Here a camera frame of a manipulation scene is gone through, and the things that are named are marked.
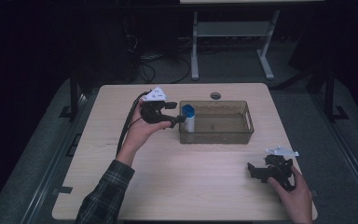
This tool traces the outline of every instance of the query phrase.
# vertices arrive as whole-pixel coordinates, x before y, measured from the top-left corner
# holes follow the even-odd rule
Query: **dark background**
[[[142,52],[128,53],[124,32],[137,34],[140,49],[168,54],[176,53],[178,36],[191,36],[188,11],[139,12],[128,20],[126,13],[65,10],[78,5],[74,2],[0,1],[0,190],[54,93],[72,73],[82,91],[130,83],[136,76],[131,65]],[[283,10],[274,38],[289,37],[299,39],[293,67],[305,70],[325,60],[358,104],[358,1],[327,1],[315,11]]]

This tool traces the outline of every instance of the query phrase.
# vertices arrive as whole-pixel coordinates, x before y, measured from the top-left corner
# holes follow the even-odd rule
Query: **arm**
[[[95,190],[83,200],[76,223],[116,223],[125,191],[134,174],[131,166],[136,152],[154,132],[170,127],[168,121],[148,124],[140,119],[140,104],[134,111],[121,150]]]
[[[290,219],[295,224],[312,223],[312,195],[308,189],[304,176],[292,166],[295,175],[296,188],[286,191],[274,178],[270,177],[268,183],[277,191]]]

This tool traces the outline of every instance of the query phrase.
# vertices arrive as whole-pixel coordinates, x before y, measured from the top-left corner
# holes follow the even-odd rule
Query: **blue object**
[[[187,118],[193,118],[194,117],[194,107],[191,105],[184,105],[184,106],[182,106],[182,113]]]

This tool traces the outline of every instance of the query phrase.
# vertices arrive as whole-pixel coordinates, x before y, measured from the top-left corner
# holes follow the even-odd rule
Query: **small hole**
[[[211,98],[214,100],[219,100],[220,98],[222,98],[222,95],[219,92],[214,91],[211,93]]]

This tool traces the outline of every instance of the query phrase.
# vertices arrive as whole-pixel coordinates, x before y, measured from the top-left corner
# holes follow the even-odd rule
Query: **plaid sleeve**
[[[134,172],[130,166],[112,161],[97,187],[83,200],[75,223],[116,223]]]

